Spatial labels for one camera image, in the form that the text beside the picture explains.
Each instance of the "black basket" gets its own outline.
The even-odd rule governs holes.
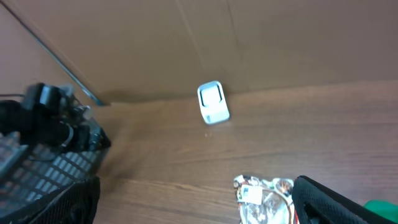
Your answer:
[[[106,152],[55,155],[41,145],[34,149],[20,146],[18,133],[0,137],[0,218],[61,186],[95,174]]]

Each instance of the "green object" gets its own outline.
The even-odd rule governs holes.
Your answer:
[[[368,210],[390,220],[398,223],[398,206],[390,202],[383,202],[379,200],[368,201],[365,206]]]

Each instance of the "cardboard box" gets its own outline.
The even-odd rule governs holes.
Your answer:
[[[4,0],[106,101],[361,80],[398,72],[398,1]]]
[[[25,93],[28,85],[37,82],[71,83],[83,104],[95,104],[1,4],[0,40],[1,94]]]

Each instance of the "white plug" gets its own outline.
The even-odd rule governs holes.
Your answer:
[[[215,124],[229,119],[223,87],[219,81],[199,86],[198,98],[200,112],[206,124]]]

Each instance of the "foil wrapper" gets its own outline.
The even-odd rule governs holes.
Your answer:
[[[234,179],[241,224],[296,224],[290,190],[293,180],[271,181],[239,175]]]

